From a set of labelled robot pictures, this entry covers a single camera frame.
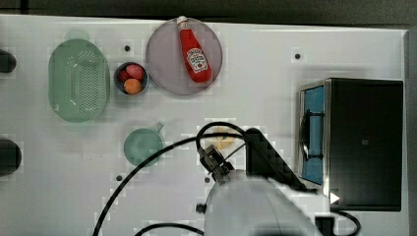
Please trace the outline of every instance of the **ketchup bottle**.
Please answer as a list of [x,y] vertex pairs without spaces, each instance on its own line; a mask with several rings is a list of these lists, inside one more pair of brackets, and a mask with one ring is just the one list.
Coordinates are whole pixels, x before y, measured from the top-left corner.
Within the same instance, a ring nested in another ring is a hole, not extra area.
[[184,63],[191,79],[196,83],[204,83],[211,79],[211,66],[202,47],[188,26],[186,17],[177,19],[180,32],[181,48]]

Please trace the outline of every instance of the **black knob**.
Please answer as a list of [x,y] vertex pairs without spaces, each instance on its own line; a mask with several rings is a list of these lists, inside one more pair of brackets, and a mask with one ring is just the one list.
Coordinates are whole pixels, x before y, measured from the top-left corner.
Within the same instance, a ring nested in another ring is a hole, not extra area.
[[16,58],[7,51],[0,49],[0,72],[10,73],[16,68]]
[[207,205],[205,205],[205,204],[197,204],[197,206],[196,206],[196,212],[197,213],[202,213],[202,214],[204,214],[204,213],[206,213],[206,209],[208,208],[208,206]]
[[12,141],[0,140],[0,176],[15,172],[21,162],[21,149]]

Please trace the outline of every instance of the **ketchup label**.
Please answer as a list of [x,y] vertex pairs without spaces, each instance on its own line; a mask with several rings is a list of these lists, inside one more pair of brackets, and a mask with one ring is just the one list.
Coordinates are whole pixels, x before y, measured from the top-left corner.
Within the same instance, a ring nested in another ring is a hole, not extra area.
[[208,62],[203,51],[199,48],[193,48],[187,52],[187,60],[193,68],[194,73],[199,73],[208,68]]

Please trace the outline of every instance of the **small bowl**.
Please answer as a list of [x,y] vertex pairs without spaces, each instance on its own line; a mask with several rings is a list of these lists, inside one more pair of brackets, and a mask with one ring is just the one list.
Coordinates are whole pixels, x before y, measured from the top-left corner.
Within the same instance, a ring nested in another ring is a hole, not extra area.
[[[126,70],[126,67],[128,67],[129,65],[138,65],[138,66],[144,68],[144,71],[145,71],[144,78],[142,79],[142,82],[141,82],[142,90],[141,90],[141,92],[136,93],[136,94],[126,93],[124,83],[119,81],[119,73],[121,71]],[[124,94],[129,95],[129,96],[134,96],[134,95],[139,95],[139,94],[144,93],[145,89],[148,87],[149,78],[150,78],[149,73],[148,73],[147,69],[145,69],[145,67],[143,67],[142,65],[140,65],[136,62],[126,62],[123,65],[119,66],[117,68],[117,70],[114,72],[113,82],[114,82],[114,85],[116,85],[117,89],[119,89],[121,92],[123,92]]]
[[[138,166],[151,155],[163,149],[164,142],[160,134],[162,127],[163,125],[158,123],[156,127],[141,128],[128,136],[123,150],[129,162]],[[154,165],[159,159],[160,156],[148,163],[146,167]]]

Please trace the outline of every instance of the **gray floor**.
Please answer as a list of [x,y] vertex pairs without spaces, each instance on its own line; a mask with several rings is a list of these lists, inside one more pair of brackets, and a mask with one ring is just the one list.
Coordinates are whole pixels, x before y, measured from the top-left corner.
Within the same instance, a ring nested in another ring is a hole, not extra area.
[[406,79],[410,235],[417,235],[417,4],[407,0],[1,0],[0,13],[411,29]]

